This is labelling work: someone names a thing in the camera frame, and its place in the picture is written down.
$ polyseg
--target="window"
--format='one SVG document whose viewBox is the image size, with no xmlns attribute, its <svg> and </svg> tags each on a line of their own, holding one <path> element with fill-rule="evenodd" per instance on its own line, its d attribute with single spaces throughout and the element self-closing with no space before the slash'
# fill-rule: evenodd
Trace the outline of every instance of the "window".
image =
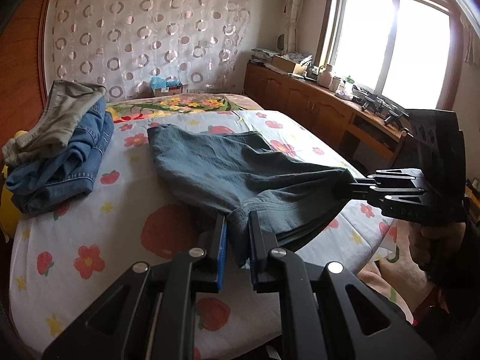
<svg viewBox="0 0 480 360">
<path fill-rule="evenodd" d="M 327 62 L 403 108 L 434 109 L 450 51 L 448 11 L 427 0 L 338 0 Z"/>
</svg>

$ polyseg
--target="wall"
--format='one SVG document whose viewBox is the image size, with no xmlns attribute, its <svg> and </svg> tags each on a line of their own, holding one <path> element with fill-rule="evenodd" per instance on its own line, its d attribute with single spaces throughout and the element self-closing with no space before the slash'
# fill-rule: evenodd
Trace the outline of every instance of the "wall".
<svg viewBox="0 0 480 360">
<path fill-rule="evenodd" d="M 284 0 L 250 0 L 250 23 L 242 42 L 238 45 L 236 68 L 231 77 L 232 83 L 236 85 L 236 92 L 242 91 L 250 50 L 254 47 L 276 49 L 277 37 L 283 32 L 284 4 Z M 50 66 L 52 46 L 45 43 L 45 62 L 46 66 Z M 46 85 L 49 88 L 54 75 L 52 72 L 46 75 L 48 76 Z"/>
<path fill-rule="evenodd" d="M 304 0 L 303 11 L 298 21 L 298 50 L 303 53 L 316 53 L 323 22 L 326 0 Z M 466 176 L 480 178 L 480 68 L 464 63 L 460 76 L 453 110 L 457 113 L 460 129 L 464 132 L 466 150 Z M 357 151 L 355 158 L 361 162 L 372 157 L 371 153 Z"/>
</svg>

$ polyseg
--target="floral bedsheet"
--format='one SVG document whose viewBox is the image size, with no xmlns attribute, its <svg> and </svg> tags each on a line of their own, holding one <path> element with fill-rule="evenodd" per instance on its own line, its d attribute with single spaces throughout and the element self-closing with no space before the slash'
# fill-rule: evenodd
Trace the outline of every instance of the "floral bedsheet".
<svg viewBox="0 0 480 360">
<path fill-rule="evenodd" d="M 301 161 L 346 167 L 339 154 L 276 111 L 220 111 L 118 123 L 93 192 L 55 212 L 20 221 L 10 268 L 10 308 L 21 339 L 42 352 L 123 272 L 138 261 L 164 263 L 196 245 L 187 208 L 158 177 L 147 129 L 172 123 L 191 132 L 258 131 Z M 392 219 L 350 201 L 297 253 L 316 264 L 340 261 L 358 272 L 395 250 Z M 196 299 L 195 360 L 231 359 L 280 334 L 277 294 L 257 294 L 250 272 L 227 253 L 224 287 Z"/>
<path fill-rule="evenodd" d="M 107 106 L 106 110 L 112 114 L 114 123 L 170 116 L 174 113 L 201 114 L 211 111 L 263 109 L 246 96 L 222 93 L 183 93 L 151 99 L 125 100 L 119 103 L 109 103 Z"/>
</svg>

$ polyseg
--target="hand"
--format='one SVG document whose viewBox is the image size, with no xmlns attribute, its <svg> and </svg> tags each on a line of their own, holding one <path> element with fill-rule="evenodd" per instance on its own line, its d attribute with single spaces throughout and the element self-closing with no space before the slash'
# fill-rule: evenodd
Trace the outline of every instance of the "hand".
<svg viewBox="0 0 480 360">
<path fill-rule="evenodd" d="M 442 260 L 452 257 L 462 244 L 465 235 L 465 223 L 452 223 L 445 227 L 426 227 L 418 223 L 409 223 L 409 242 L 412 260 L 419 266 L 430 262 L 430 240 L 444 239 L 445 248 Z"/>
</svg>

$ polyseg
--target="folded clothes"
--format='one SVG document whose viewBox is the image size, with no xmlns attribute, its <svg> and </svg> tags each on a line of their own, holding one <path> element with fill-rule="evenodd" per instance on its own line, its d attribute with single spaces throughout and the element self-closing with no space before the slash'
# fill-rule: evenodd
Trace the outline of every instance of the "folded clothes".
<svg viewBox="0 0 480 360">
<path fill-rule="evenodd" d="M 78 194 L 90 193 L 113 134 L 113 119 L 98 100 L 76 126 L 67 147 L 52 158 L 39 158 L 11 171 L 5 181 L 11 201 L 24 214 L 56 209 Z"/>
<path fill-rule="evenodd" d="M 27 134 L 10 139 L 2 147 L 8 167 L 18 167 L 37 158 L 58 155 L 68 144 L 83 115 L 105 95 L 97 84 L 53 81 L 48 104 L 37 124 Z"/>
<path fill-rule="evenodd" d="M 333 188 L 354 181 L 347 169 L 304 163 L 270 148 L 257 132 L 194 134 L 173 125 L 149 128 L 160 177 L 180 200 L 211 218 L 226 216 L 237 264 L 248 258 L 248 220 L 298 250 L 318 235 L 348 200 Z"/>
</svg>

